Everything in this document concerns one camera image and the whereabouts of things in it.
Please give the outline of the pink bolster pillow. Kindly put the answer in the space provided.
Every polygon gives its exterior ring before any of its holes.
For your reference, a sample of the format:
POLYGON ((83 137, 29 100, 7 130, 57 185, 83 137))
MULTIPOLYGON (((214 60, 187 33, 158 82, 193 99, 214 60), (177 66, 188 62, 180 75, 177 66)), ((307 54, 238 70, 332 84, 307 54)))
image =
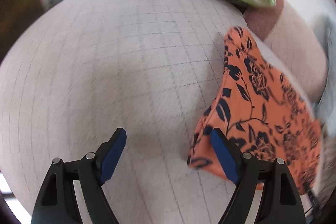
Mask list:
POLYGON ((273 7, 248 7, 248 28, 284 63, 311 102, 325 90, 328 62, 312 29, 286 0, 273 7))

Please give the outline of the orange black floral garment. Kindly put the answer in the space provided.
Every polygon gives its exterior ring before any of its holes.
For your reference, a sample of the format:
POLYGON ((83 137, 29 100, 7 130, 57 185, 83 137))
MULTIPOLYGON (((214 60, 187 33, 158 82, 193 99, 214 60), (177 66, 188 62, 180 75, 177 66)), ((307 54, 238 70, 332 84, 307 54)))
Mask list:
POLYGON ((210 143, 219 128, 240 151, 260 160, 280 157, 300 194, 313 186, 321 152, 321 126, 288 77, 264 59, 241 27, 224 36, 223 79, 195 129, 187 164, 221 178, 226 174, 210 143))

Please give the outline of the light blue pillow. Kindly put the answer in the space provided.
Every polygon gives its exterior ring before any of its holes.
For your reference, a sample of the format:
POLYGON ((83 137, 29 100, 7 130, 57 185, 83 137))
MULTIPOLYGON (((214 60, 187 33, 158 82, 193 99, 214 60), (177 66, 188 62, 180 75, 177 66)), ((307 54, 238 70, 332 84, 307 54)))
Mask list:
POLYGON ((315 116, 324 124, 327 134, 335 137, 335 20, 331 17, 323 17, 318 39, 327 57, 327 78, 314 111, 315 116))

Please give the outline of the pink quilted bedspread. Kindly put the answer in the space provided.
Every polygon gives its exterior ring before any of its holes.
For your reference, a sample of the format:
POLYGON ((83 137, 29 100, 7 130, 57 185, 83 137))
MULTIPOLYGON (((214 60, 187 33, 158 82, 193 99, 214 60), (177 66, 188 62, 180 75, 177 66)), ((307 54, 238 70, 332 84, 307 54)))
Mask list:
POLYGON ((217 223, 234 184, 187 166, 219 89, 225 0, 64 0, 1 64, 1 171, 33 212, 56 157, 81 159, 126 130, 103 191, 120 223, 217 223))

